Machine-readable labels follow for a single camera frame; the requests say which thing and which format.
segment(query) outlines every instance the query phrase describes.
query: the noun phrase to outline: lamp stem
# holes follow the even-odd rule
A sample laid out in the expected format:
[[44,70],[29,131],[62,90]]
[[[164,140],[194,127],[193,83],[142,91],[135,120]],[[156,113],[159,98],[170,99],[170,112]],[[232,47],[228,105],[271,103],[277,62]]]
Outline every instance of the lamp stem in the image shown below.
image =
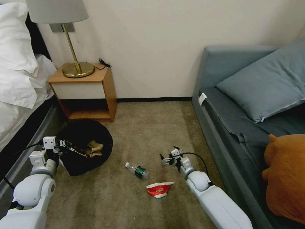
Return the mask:
[[81,73],[82,69],[80,67],[79,62],[76,59],[76,55],[75,55],[75,52],[74,52],[74,49],[73,49],[73,46],[72,46],[72,43],[71,43],[71,40],[70,40],[69,33],[67,31],[66,25],[64,23],[61,23],[61,26],[64,30],[64,33],[66,34],[66,37],[67,37],[67,40],[68,40],[68,43],[69,43],[69,46],[70,46],[70,49],[71,49],[71,52],[72,52],[72,56],[73,56],[73,59],[74,59],[74,64],[75,64],[76,70],[77,70],[77,72]]

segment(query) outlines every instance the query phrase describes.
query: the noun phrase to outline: black baseboard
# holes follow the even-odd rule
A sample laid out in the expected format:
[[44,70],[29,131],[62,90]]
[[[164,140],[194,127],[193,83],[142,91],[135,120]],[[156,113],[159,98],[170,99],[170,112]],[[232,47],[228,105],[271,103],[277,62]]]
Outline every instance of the black baseboard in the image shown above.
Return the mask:
[[160,98],[124,98],[117,102],[164,102],[164,101],[191,101],[192,97],[160,97]]

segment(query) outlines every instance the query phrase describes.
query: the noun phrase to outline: sofa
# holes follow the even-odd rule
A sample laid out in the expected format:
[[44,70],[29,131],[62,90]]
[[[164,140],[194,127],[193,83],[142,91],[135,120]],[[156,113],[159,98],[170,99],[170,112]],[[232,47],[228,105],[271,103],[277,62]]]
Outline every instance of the sofa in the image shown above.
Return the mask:
[[[228,195],[250,218],[253,228],[305,228],[274,215],[266,205],[264,151],[269,134],[305,133],[305,104],[253,122],[243,109],[215,86],[276,51],[275,46],[208,46],[204,49],[192,104]],[[202,105],[198,98],[204,93]]]

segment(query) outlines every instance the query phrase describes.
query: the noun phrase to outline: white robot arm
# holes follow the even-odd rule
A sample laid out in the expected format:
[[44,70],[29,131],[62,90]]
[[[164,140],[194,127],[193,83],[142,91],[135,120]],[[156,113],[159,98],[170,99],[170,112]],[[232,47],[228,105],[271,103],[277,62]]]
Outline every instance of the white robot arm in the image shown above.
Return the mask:
[[44,150],[30,155],[33,165],[28,177],[17,184],[13,201],[6,216],[0,220],[0,228],[43,229],[46,211],[55,190],[58,152],[54,149],[55,137],[45,137]]
[[183,151],[175,147],[169,158],[161,160],[163,164],[175,165],[186,179],[191,191],[198,198],[202,208],[218,229],[253,229],[248,216],[219,187],[216,187],[206,173],[196,171],[190,159],[183,157]]

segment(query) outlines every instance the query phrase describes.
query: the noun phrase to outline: power cord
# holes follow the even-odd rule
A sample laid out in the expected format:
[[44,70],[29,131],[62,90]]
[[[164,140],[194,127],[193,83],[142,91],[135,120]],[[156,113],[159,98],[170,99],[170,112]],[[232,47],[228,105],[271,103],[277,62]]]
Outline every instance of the power cord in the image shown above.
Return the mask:
[[28,146],[28,147],[26,147],[26,148],[24,148],[24,149],[21,149],[21,150],[15,152],[14,154],[12,154],[12,155],[11,155],[10,157],[8,157],[7,159],[10,159],[10,158],[12,158],[13,156],[15,156],[15,155],[17,155],[17,154],[19,154],[19,153],[25,151],[26,149],[29,149],[29,148],[31,148],[31,147],[33,147],[33,146],[37,146],[37,145],[44,145],[43,140],[39,140],[39,142],[37,142],[37,143],[35,143],[35,144],[33,144],[33,145],[30,145],[30,146]]
[[98,70],[103,70],[103,69],[106,68],[106,67],[108,67],[108,68],[111,68],[111,67],[112,67],[111,65],[109,65],[109,64],[107,64],[105,61],[103,61],[101,58],[99,58],[98,61],[99,61],[101,64],[104,65],[103,68],[98,68],[98,67],[94,66],[94,67],[97,68]]
[[[43,144],[44,144],[43,140],[39,140],[39,142],[37,142],[37,143],[35,143],[35,144],[33,144],[33,145],[30,145],[30,146],[28,146],[28,147],[26,147],[26,148],[24,148],[24,149],[21,149],[21,150],[15,152],[14,154],[12,154],[12,155],[11,155],[10,157],[8,157],[7,159],[10,159],[10,158],[12,158],[13,156],[15,156],[15,155],[17,155],[17,154],[19,154],[19,153],[25,151],[26,149],[29,149],[29,148],[33,147],[33,146],[43,145]],[[15,189],[14,185],[12,185],[12,183],[6,178],[6,176],[4,176],[3,180],[12,188],[12,190]]]
[[12,185],[12,183],[11,183],[6,177],[4,177],[3,179],[4,179],[4,181],[12,188],[12,190],[15,189],[15,186]]
[[175,155],[175,156],[181,156],[181,155],[185,155],[185,154],[193,154],[193,155],[199,157],[199,158],[202,160],[202,162],[203,162],[203,164],[204,164],[204,169],[206,170],[206,174],[207,174],[207,176],[209,177],[209,172],[208,172],[208,170],[207,170],[207,165],[206,165],[205,161],[203,160],[203,158],[202,158],[201,156],[199,156],[198,154],[187,152],[187,153],[182,153],[182,154],[178,154],[178,155]]

